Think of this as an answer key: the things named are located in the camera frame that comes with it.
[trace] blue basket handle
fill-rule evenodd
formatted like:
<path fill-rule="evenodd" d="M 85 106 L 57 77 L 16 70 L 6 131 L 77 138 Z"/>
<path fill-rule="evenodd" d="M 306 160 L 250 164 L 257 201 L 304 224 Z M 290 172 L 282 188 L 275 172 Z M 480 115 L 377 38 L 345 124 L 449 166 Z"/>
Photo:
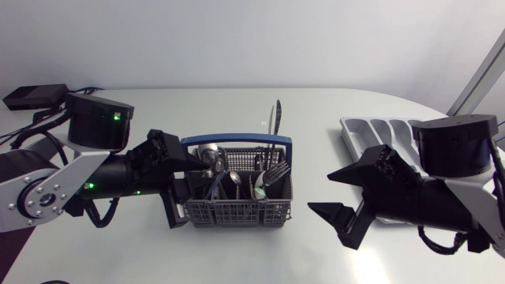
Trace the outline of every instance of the blue basket handle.
<path fill-rule="evenodd" d="M 286 163 L 291 169 L 293 143 L 291 142 L 291 138 L 286 136 L 259 133 L 220 133 L 191 136 L 181 139 L 182 148 L 185 151 L 188 151 L 188 146 L 222 142 L 252 142 L 283 145 L 286 147 Z"/>

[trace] gray plastic tray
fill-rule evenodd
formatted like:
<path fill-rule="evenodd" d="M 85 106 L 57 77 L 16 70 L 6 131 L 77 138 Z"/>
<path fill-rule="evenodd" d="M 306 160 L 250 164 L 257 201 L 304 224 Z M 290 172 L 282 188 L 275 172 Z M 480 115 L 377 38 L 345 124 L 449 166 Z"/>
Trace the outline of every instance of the gray plastic tray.
<path fill-rule="evenodd" d="M 418 122 L 417 118 L 340 118 L 342 138 L 354 162 L 366 148 L 387 144 L 421 176 L 428 176 L 421 168 L 412 134 L 412 125 Z"/>

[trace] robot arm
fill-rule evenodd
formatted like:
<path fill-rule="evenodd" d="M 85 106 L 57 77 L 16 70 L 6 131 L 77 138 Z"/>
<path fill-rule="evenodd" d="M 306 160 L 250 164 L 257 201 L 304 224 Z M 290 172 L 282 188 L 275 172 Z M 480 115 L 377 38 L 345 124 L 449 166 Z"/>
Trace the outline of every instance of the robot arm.
<path fill-rule="evenodd" d="M 505 257 L 505 215 L 499 209 L 503 190 L 498 179 L 503 168 L 494 144 L 488 143 L 497 132 L 496 117 L 443 118 L 413 128 L 421 165 L 431 177 L 422 178 L 387 145 L 375 146 L 366 149 L 358 162 L 328 175 L 332 181 L 363 188 L 357 212 L 341 203 L 309 203 L 309 207 L 352 249 L 359 248 L 370 223 L 383 218 L 418 225 L 425 244 L 438 253 L 455 253 L 467 240 L 471 252 L 492 244 Z M 483 189 L 493 177 L 496 195 Z M 460 233 L 453 248 L 444 248 L 425 236 L 423 226 Z"/>
<path fill-rule="evenodd" d="M 128 140 L 132 106 L 78 94 L 67 94 L 66 104 L 68 136 L 46 137 L 0 155 L 0 232 L 41 225 L 64 211 L 72 216 L 86 211 L 103 227 L 119 197 L 153 193 L 162 197 L 170 228 L 188 221 L 180 204 L 212 179 L 175 179 L 174 172 L 204 170 L 208 164 L 185 152 L 176 136 L 153 129 L 145 142 L 119 155 Z M 16 148 L 28 136 L 20 135 Z M 58 152 L 54 143 L 74 151 L 74 159 L 62 168 L 50 162 Z M 103 222 L 92 203 L 99 198 L 114 198 Z"/>

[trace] metal pole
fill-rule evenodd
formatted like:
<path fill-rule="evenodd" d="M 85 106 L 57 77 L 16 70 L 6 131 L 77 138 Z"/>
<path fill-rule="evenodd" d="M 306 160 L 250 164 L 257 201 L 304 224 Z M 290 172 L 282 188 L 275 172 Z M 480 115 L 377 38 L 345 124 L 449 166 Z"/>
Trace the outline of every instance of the metal pole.
<path fill-rule="evenodd" d="M 505 29 L 447 115 L 471 114 L 505 71 Z"/>

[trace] green led light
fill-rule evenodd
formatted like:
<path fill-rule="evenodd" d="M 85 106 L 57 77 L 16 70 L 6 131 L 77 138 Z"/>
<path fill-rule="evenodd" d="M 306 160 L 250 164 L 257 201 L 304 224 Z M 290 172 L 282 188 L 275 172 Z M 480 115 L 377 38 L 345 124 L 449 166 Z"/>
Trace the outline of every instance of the green led light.
<path fill-rule="evenodd" d="M 91 182 L 86 182 L 84 184 L 84 189 L 92 189 L 95 187 L 95 184 L 92 184 Z"/>

